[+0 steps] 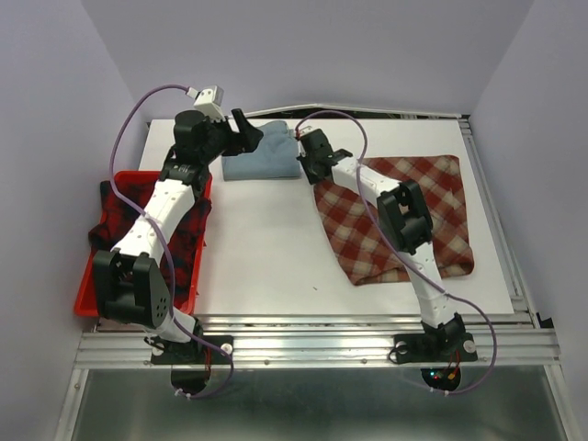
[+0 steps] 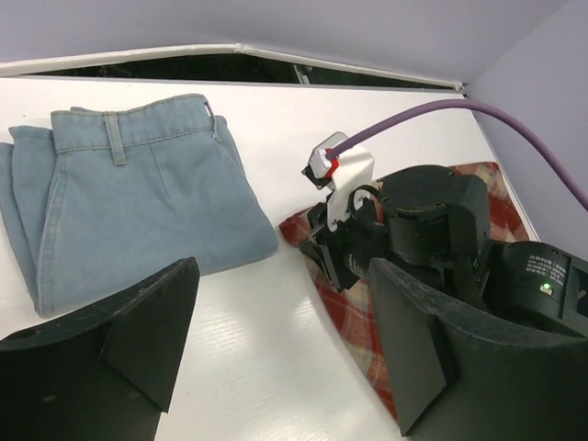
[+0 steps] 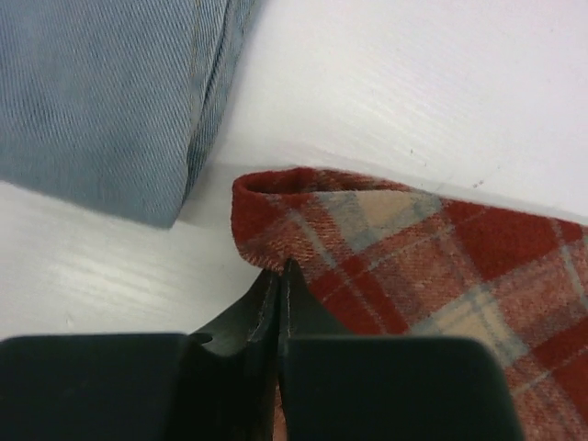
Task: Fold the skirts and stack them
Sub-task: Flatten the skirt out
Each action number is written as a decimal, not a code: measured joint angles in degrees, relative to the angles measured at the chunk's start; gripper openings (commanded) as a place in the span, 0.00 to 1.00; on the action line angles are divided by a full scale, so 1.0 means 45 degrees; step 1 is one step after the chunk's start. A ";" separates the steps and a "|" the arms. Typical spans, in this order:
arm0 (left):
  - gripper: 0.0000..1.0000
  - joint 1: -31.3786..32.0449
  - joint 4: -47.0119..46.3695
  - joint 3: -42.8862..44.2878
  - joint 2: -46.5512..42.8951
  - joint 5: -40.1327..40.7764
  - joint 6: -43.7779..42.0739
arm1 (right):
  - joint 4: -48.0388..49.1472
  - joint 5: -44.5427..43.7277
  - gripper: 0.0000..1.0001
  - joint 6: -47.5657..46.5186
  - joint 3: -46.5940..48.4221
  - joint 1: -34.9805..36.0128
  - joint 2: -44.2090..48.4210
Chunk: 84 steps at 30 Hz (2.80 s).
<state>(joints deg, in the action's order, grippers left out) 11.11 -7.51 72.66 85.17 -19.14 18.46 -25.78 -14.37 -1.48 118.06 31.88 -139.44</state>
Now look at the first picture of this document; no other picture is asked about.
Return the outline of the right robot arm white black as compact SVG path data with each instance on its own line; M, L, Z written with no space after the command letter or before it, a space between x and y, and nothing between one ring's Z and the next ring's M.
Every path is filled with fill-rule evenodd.
M413 180L399 181L363 165L345 149L334 150L320 129L296 130L298 161L314 185L328 180L358 194L377 210L376 226L406 268L418 300L423 330L396 334L389 360L395 364L473 362L473 337L442 286L433 248L433 221Z

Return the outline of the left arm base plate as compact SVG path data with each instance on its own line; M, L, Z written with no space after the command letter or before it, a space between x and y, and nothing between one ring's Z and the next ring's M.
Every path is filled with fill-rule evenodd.
M151 363L156 366L172 365L229 365L233 337L212 335L205 344L190 339L187 343L165 341L159 336L146 336L143 341L152 349Z

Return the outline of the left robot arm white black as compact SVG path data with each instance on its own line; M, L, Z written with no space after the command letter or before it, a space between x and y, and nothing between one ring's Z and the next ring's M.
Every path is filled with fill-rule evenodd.
M183 361L193 362L203 355L207 342L198 321L175 307L175 277L164 277L160 264L175 268L170 240L206 189L210 164L220 156L254 152L263 133L239 108L219 119L197 109L175 116L173 136L144 207L112 188L138 217L109 250L96 252L93 280L101 317L140 325L164 344L173 344Z

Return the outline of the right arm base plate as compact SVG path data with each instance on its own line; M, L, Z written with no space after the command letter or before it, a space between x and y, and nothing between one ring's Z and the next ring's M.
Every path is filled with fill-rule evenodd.
M431 334L396 334L388 360L396 365L448 363L458 360L474 362L478 360L478 354L470 333L449 340Z

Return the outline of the light blue denim skirt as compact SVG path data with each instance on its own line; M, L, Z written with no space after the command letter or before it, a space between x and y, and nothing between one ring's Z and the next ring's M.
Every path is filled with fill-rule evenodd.
M263 138L252 153L222 157L221 171L225 181L297 179L300 178L298 143L285 121L270 121L259 129Z

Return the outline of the red cream plaid skirt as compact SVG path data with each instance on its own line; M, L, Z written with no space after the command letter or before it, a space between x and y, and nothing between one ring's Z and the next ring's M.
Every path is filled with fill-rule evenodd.
M475 266L469 244L467 204L454 155L368 158L365 165L424 193L433 221L433 246L442 277L462 277ZM330 181L313 187L316 209L334 256L350 283L404 282L407 271L381 237L359 196Z

